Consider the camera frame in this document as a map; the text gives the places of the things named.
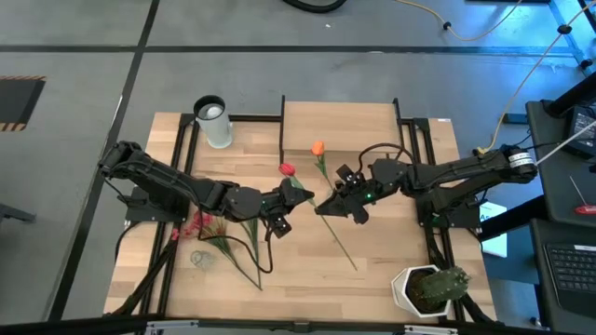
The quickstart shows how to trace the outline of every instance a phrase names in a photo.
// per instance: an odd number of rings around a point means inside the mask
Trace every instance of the concrete floor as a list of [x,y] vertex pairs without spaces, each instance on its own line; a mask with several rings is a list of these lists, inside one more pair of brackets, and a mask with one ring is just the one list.
[[[464,0],[418,2],[437,9],[463,35],[483,32],[509,8]],[[556,3],[566,20],[578,11],[574,0]],[[0,50],[2,45],[136,46],[150,4],[1,0]],[[169,0],[159,5],[148,45],[546,47],[558,25],[548,6],[522,6],[491,35],[464,44],[443,33],[426,12],[390,0],[350,0],[326,16],[278,0]],[[589,54],[594,34],[585,18],[573,34]],[[567,42],[562,39],[557,47],[568,47]],[[131,52],[31,51],[0,53],[0,75],[47,76],[26,130],[0,133],[0,202],[38,215],[36,224],[5,221],[0,228],[0,324],[46,315],[133,57]],[[118,138],[144,144],[154,112],[190,112],[207,94],[222,96],[233,114],[277,114],[281,94],[297,101],[390,102],[397,97],[406,117],[452,118],[460,153],[468,155],[488,143],[507,99],[537,60],[457,49],[454,54],[246,51],[145,53]],[[526,101],[559,96],[584,77],[576,66],[571,54],[548,57],[513,110],[522,113]],[[503,127],[498,141],[520,141],[526,130]],[[489,199],[511,208],[541,193],[536,180],[496,187]],[[104,189],[65,318],[102,313],[124,213],[115,194]],[[534,291],[527,285],[492,280],[491,288],[501,321],[527,326],[527,317],[537,315]]]

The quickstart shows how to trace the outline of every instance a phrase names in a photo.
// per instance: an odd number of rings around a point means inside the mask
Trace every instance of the orange tulip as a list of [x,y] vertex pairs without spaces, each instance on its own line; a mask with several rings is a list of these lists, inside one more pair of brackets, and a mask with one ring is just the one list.
[[316,141],[310,152],[315,156],[322,156],[325,154],[325,144],[322,141]]

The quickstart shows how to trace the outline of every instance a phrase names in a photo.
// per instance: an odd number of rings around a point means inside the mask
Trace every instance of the white pot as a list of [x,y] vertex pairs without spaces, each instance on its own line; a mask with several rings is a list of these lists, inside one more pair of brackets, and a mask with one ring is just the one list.
[[403,271],[401,271],[400,274],[391,281],[391,289],[393,290],[393,301],[399,307],[403,308],[406,311],[409,311],[414,315],[418,315],[418,317],[437,317],[447,315],[449,309],[451,308],[451,301],[447,301],[447,303],[445,304],[445,308],[439,313],[422,314],[418,312],[416,307],[410,301],[410,298],[408,298],[408,295],[406,294],[406,285],[408,284],[408,278],[410,278],[410,274],[412,273],[412,271],[418,269],[433,269],[436,272],[439,270],[439,268],[435,265],[414,266],[411,268],[403,269]]

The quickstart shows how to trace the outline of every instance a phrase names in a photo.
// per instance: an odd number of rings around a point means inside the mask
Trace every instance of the yellow cable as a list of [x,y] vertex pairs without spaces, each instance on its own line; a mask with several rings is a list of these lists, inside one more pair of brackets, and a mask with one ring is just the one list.
[[[586,10],[588,10],[590,7],[592,7],[594,5],[596,5],[596,0],[593,0],[587,6],[583,7],[579,12],[577,12],[577,14],[569,21],[569,23],[567,23],[567,25],[571,26],[571,23],[573,23],[583,12],[585,12]],[[544,58],[548,55],[548,53],[550,52],[552,47],[554,47],[554,45],[559,41],[559,39],[561,39],[561,37],[562,37],[562,34],[559,33],[557,38],[555,38],[555,40],[550,44],[550,46],[544,51],[544,53],[542,54],[542,56],[540,57],[538,62],[534,65],[532,70],[530,70],[530,73],[528,73],[528,75],[526,75],[525,78],[523,78],[523,81],[518,86],[518,88],[515,90],[515,93],[513,94],[513,96],[509,99],[507,105],[505,106],[505,109],[503,110],[503,113],[501,114],[501,117],[499,118],[499,123],[496,125],[496,129],[494,130],[493,140],[491,141],[491,144],[486,148],[481,148],[481,147],[476,148],[478,150],[479,154],[486,154],[491,149],[493,149],[494,145],[496,144],[496,137],[499,133],[499,129],[501,128],[501,124],[503,124],[503,119],[505,118],[505,114],[511,108],[513,101],[515,101],[515,98],[517,98],[518,94],[522,90],[523,85],[525,84],[526,81],[528,81],[528,78],[530,78],[530,75],[532,75],[534,73],[535,69],[542,63],[542,60],[544,60]]]
[[[440,16],[440,14],[439,14],[439,13],[437,13],[436,11],[434,11],[434,10],[430,9],[429,7],[422,6],[422,5],[420,5],[420,4],[416,4],[416,3],[409,2],[409,1],[405,1],[405,0],[395,0],[395,1],[397,1],[397,2],[399,2],[399,3],[402,3],[402,4],[405,4],[405,5],[410,5],[410,6],[414,6],[414,7],[421,8],[421,9],[423,9],[423,10],[425,10],[425,11],[427,11],[427,12],[431,13],[432,15],[436,16],[436,17],[437,17],[437,19],[439,19],[439,20],[440,20],[440,21],[441,21],[443,24],[444,24],[445,22],[447,22],[446,20],[444,20],[444,19],[443,19],[443,18]],[[478,35],[478,36],[476,36],[476,37],[464,38],[464,37],[462,37],[462,36],[458,35],[458,34],[457,34],[457,33],[456,33],[456,32],[455,32],[455,31],[454,31],[454,30],[453,30],[451,27],[447,27],[447,29],[449,29],[449,32],[450,32],[451,34],[453,34],[453,35],[455,36],[455,38],[457,38],[457,39],[458,39],[458,40],[460,40],[460,41],[464,41],[464,42],[471,42],[471,41],[476,41],[476,40],[479,40],[479,39],[483,38],[484,36],[486,36],[487,34],[490,34],[490,33],[492,33],[492,32],[493,32],[493,30],[495,30],[495,29],[496,29],[496,27],[500,26],[500,25],[501,25],[501,23],[503,23],[503,21],[505,21],[505,20],[506,20],[506,19],[509,17],[509,15],[511,15],[511,14],[513,13],[513,11],[514,11],[514,10],[515,10],[515,9],[516,9],[516,8],[517,8],[517,7],[518,7],[520,4],[521,4],[521,3],[522,3],[522,1],[523,1],[523,0],[519,0],[519,1],[518,1],[518,3],[517,3],[517,4],[515,4],[515,6],[514,6],[514,7],[513,7],[513,8],[512,8],[512,9],[509,11],[509,13],[507,13],[507,15],[506,15],[506,16],[505,16],[503,19],[501,19],[501,21],[499,21],[499,22],[498,22],[498,23],[497,23],[497,24],[496,24],[496,25],[495,25],[493,28],[489,29],[489,30],[488,30],[487,32],[485,32],[485,33],[481,33],[480,35]]]

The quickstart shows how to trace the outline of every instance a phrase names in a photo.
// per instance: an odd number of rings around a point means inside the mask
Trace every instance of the keyboard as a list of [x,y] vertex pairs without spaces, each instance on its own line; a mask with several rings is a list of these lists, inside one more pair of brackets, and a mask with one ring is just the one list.
[[570,312],[596,317],[596,246],[547,244],[550,273],[559,305]]

